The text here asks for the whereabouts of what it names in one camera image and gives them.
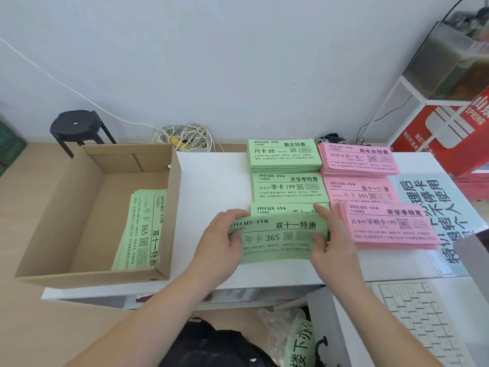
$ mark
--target wooden floor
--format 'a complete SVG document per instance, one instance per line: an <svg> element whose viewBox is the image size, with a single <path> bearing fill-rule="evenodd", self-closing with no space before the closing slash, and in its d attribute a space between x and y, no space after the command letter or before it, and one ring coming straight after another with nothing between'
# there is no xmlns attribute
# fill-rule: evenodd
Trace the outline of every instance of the wooden floor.
<svg viewBox="0 0 489 367"><path fill-rule="evenodd" d="M243 152L246 146L224 146ZM40 300L43 288L13 279L17 265L70 158L57 144L32 143L0 178L0 365L57 367L130 311ZM241 331L267 350L256 309L201 311L218 329Z"/></svg>

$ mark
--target stack of pink flyers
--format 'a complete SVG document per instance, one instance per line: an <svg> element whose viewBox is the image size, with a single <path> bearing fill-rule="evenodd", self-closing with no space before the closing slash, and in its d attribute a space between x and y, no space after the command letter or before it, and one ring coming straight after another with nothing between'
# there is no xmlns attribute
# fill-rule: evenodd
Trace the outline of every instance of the stack of pink flyers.
<svg viewBox="0 0 489 367"><path fill-rule="evenodd" d="M317 146L326 176L387 176L399 174L389 147L319 143Z"/></svg>
<svg viewBox="0 0 489 367"><path fill-rule="evenodd" d="M338 209L357 248L436 250L442 243L417 204L344 201Z"/></svg>
<svg viewBox="0 0 489 367"><path fill-rule="evenodd" d="M341 201L402 203L388 178L323 176L323 183L330 198L331 210L337 215L339 212L336 206Z"/></svg>

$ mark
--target keyboard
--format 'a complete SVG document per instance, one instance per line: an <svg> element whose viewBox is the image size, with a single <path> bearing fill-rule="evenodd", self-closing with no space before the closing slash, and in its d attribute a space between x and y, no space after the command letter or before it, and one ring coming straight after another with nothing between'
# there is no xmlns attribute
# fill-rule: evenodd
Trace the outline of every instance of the keyboard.
<svg viewBox="0 0 489 367"><path fill-rule="evenodd" d="M370 288L444 366L476 367L429 280L372 282Z"/></svg>

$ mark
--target plastic bag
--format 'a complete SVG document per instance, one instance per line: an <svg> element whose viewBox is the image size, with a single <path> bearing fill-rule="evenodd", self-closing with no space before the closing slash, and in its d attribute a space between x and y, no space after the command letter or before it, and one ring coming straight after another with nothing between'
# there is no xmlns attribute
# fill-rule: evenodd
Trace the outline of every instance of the plastic bag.
<svg viewBox="0 0 489 367"><path fill-rule="evenodd" d="M279 310L276 312L269 312L266 309L258 310L258 318L267 327L270 338L270 351L269 355L273 361L281 367L289 367L286 365L286 346L287 341L294 335L292 325L296 318L300 320L306 320L306 314L300 308L292 308L286 310Z"/></svg>

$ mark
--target forearm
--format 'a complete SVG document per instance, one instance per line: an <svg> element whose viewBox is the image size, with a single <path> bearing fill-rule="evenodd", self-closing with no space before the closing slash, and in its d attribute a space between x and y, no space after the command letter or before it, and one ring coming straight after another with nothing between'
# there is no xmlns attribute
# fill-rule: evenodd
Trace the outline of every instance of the forearm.
<svg viewBox="0 0 489 367"><path fill-rule="evenodd" d="M439 367L441 363L368 287L335 292L376 367Z"/></svg>
<svg viewBox="0 0 489 367"><path fill-rule="evenodd" d="M67 366L156 367L210 290L185 271Z"/></svg>

